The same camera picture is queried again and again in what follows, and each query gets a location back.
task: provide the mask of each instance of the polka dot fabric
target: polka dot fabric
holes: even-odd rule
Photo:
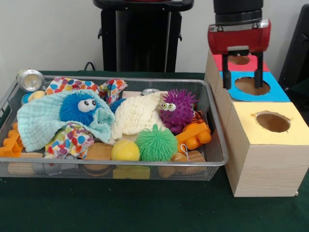
[[[119,100],[120,93],[127,87],[124,80],[111,79],[100,85],[100,97],[108,104],[111,105]]]
[[[99,94],[99,87],[92,81],[82,81],[77,79],[70,79],[66,77],[56,77],[47,87],[46,94],[60,93],[62,91],[91,89]]]
[[[93,143],[92,134],[78,124],[69,123],[45,146],[45,157],[65,159],[67,155],[73,155],[85,159]]]

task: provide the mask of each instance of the orange toy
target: orange toy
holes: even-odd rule
[[[9,131],[9,137],[3,141],[3,147],[0,147],[0,157],[18,158],[23,148],[17,123],[14,123],[13,130]]]
[[[185,144],[189,150],[194,150],[211,141],[211,131],[205,122],[191,123],[185,127],[182,133],[176,135],[176,138],[178,140],[178,152],[184,154],[181,150],[181,144]]]

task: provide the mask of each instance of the wire mesh basket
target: wire mesh basket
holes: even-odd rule
[[[46,76],[46,86],[55,76]],[[93,81],[101,85],[107,77],[70,77]],[[122,78],[128,84],[126,91],[141,92],[155,88],[161,91],[187,89],[197,96],[197,110],[206,116],[212,140],[198,151],[206,162],[145,162],[107,161],[84,159],[31,159],[0,158],[0,177],[47,177],[47,178],[101,178],[101,179],[153,179],[153,180],[204,180],[213,178],[220,166],[228,161],[227,148],[220,126],[219,116],[208,84],[200,80],[134,79]],[[24,95],[17,82],[9,88],[0,101],[0,144],[7,137]]]

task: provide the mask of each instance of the tin can lid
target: tin can lid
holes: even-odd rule
[[[22,90],[34,92],[40,90],[44,86],[45,78],[39,71],[28,69],[18,72],[17,82]]]
[[[155,89],[155,88],[147,88],[147,89],[144,89],[141,94],[142,96],[146,96],[148,94],[151,94],[151,93],[156,93],[156,92],[159,92],[160,90],[159,89]]]

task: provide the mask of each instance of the white wall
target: white wall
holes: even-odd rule
[[[264,0],[264,18],[272,21],[265,60],[278,78],[303,4],[308,0]],[[177,72],[204,72],[207,28],[214,22],[212,0],[195,0],[183,12]],[[102,70],[97,39],[100,9],[91,0],[0,1],[0,96],[20,68],[81,70],[92,61]]]

